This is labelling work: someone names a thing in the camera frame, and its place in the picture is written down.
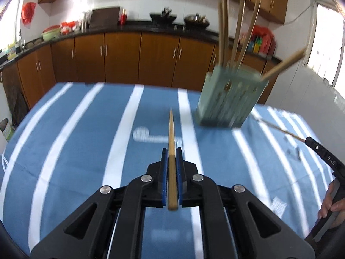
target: window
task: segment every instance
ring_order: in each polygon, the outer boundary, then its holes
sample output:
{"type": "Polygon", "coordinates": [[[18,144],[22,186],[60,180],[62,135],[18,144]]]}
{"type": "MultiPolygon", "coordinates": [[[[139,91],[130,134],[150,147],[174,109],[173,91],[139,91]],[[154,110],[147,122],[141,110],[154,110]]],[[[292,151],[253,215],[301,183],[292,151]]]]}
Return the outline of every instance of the window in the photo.
{"type": "Polygon", "coordinates": [[[20,15],[23,0],[12,0],[0,19],[0,49],[19,41],[20,15]]]}
{"type": "Polygon", "coordinates": [[[315,4],[314,15],[312,48],[306,65],[345,98],[344,18],[332,6],[321,3],[315,4]]]}

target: blue gripper pad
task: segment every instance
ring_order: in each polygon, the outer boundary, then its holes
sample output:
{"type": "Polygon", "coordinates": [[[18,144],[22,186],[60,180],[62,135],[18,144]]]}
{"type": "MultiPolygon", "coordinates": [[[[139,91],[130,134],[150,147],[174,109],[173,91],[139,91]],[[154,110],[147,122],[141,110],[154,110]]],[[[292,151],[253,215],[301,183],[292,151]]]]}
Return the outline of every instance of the blue gripper pad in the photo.
{"type": "Polygon", "coordinates": [[[178,193],[178,202],[182,205],[182,195],[183,195],[183,182],[185,181],[185,171],[183,165],[183,156],[182,148],[176,149],[176,180],[177,180],[177,193],[178,193]]]}
{"type": "Polygon", "coordinates": [[[168,149],[163,148],[161,165],[163,166],[162,174],[162,204],[165,207],[167,202],[168,186],[168,149]]]}

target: black countertop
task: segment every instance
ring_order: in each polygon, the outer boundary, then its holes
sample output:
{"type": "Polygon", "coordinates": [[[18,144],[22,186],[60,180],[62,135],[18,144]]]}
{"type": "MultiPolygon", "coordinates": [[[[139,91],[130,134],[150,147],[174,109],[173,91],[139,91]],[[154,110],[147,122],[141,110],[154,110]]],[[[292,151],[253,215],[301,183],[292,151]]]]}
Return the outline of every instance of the black countertop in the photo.
{"type": "MultiPolygon", "coordinates": [[[[61,35],[57,38],[53,38],[50,41],[47,42],[41,42],[40,44],[32,47],[31,49],[27,49],[23,52],[17,53],[15,58],[5,61],[0,65],[0,71],[12,63],[18,61],[19,59],[23,58],[24,56],[34,52],[35,50],[46,46],[48,44],[53,44],[59,41],[62,41],[64,39],[79,37],[79,36],[85,36],[85,35],[92,35],[92,34],[102,34],[102,33],[110,33],[110,32],[151,32],[151,33],[164,33],[169,35],[176,35],[176,36],[183,36],[187,38],[197,39],[199,41],[203,42],[209,42],[209,43],[218,43],[218,33],[213,32],[211,30],[193,30],[193,29],[186,29],[181,24],[173,24],[169,27],[167,26],[161,26],[161,25],[153,25],[151,21],[128,21],[126,25],[124,26],[116,26],[116,27],[98,27],[98,28],[90,28],[87,29],[85,32],[77,32],[77,33],[70,33],[67,35],[61,35]]],[[[229,38],[229,47],[232,47],[234,44],[234,40],[232,38],[229,38]]],[[[246,54],[254,55],[262,60],[270,60],[274,63],[281,62],[280,59],[273,57],[272,59],[262,57],[256,53],[252,52],[246,52],[246,54]]]]}

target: metal screw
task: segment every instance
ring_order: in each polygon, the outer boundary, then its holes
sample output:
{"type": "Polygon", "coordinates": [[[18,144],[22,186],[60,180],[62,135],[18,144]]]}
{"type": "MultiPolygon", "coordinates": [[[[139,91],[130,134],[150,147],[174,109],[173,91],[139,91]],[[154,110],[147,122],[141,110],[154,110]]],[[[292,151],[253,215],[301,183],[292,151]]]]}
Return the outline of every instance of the metal screw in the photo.
{"type": "Polygon", "coordinates": [[[204,177],[201,174],[194,174],[193,175],[193,180],[196,182],[200,182],[204,179],[204,177]]]}
{"type": "Polygon", "coordinates": [[[244,186],[242,186],[242,185],[235,185],[235,186],[234,186],[234,190],[235,190],[235,192],[237,192],[237,193],[243,193],[246,189],[245,189],[244,186]]]}
{"type": "Polygon", "coordinates": [[[143,182],[150,182],[150,181],[152,180],[152,177],[151,177],[150,175],[148,175],[148,174],[145,174],[145,175],[143,175],[143,176],[141,177],[141,180],[142,180],[143,182]]]}
{"type": "Polygon", "coordinates": [[[102,194],[108,194],[108,193],[110,193],[111,188],[110,188],[109,186],[102,186],[101,189],[99,189],[99,191],[100,191],[102,194]]]}

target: chopstick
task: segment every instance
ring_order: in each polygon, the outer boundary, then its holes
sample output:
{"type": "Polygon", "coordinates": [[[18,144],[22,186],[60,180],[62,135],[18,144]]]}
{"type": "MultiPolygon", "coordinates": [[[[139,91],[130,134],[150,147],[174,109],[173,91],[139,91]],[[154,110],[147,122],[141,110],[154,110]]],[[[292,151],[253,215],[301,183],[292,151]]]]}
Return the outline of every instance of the chopstick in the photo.
{"type": "Polygon", "coordinates": [[[306,48],[303,48],[300,51],[295,52],[293,55],[291,55],[290,57],[288,57],[287,59],[285,59],[278,65],[276,65],[275,67],[273,67],[271,70],[269,70],[267,73],[265,73],[263,77],[261,78],[261,80],[262,81],[268,80],[278,75],[279,73],[283,72],[284,70],[289,68],[291,65],[296,63],[298,60],[303,58],[305,56],[305,51],[306,51],[306,48]]]}
{"type": "Polygon", "coordinates": [[[248,28],[248,31],[247,31],[247,36],[246,36],[246,39],[244,41],[241,53],[239,54],[239,58],[238,58],[237,63],[236,63],[235,72],[238,71],[240,65],[242,64],[242,61],[243,61],[243,58],[244,58],[244,54],[246,53],[249,41],[251,40],[251,34],[253,33],[253,28],[254,28],[254,25],[255,25],[255,22],[256,22],[256,18],[258,16],[259,9],[260,9],[260,4],[261,4],[261,1],[256,1],[255,2],[254,11],[253,11],[253,14],[251,16],[251,23],[249,25],[249,28],[248,28]]]}
{"type": "Polygon", "coordinates": [[[219,34],[218,34],[219,65],[223,66],[223,62],[224,62],[224,27],[223,27],[223,6],[222,6],[221,1],[218,3],[218,23],[219,23],[219,34]]]}
{"type": "Polygon", "coordinates": [[[280,127],[276,126],[276,125],[273,124],[273,123],[269,123],[269,122],[267,122],[267,121],[265,121],[265,120],[263,120],[263,119],[256,119],[256,120],[259,121],[259,122],[263,122],[263,123],[265,123],[266,125],[268,125],[269,127],[275,128],[276,130],[280,130],[281,132],[283,132],[283,133],[285,133],[285,134],[291,135],[292,137],[296,138],[297,140],[299,140],[299,141],[305,143],[305,139],[302,139],[302,138],[300,138],[299,136],[297,136],[297,135],[295,135],[295,134],[293,134],[293,133],[291,133],[291,132],[289,132],[289,131],[287,131],[287,130],[283,130],[283,129],[281,129],[280,127]]]}
{"type": "Polygon", "coordinates": [[[225,54],[229,48],[229,25],[228,25],[228,0],[222,0],[222,9],[223,9],[223,38],[224,38],[224,48],[223,48],[223,66],[226,66],[225,54]]]}
{"type": "Polygon", "coordinates": [[[168,166],[168,210],[178,209],[177,182],[176,182],[176,159],[175,159],[175,133],[174,117],[170,110],[169,117],[169,166],[168,166]]]}
{"type": "Polygon", "coordinates": [[[241,27],[242,27],[242,22],[243,22],[245,3],[246,3],[246,0],[241,0],[239,2],[236,34],[235,34],[234,46],[232,47],[232,53],[231,53],[231,58],[230,58],[230,67],[231,68],[234,66],[234,63],[235,63],[235,57],[236,57],[236,53],[237,53],[239,34],[241,33],[241,27]]]}

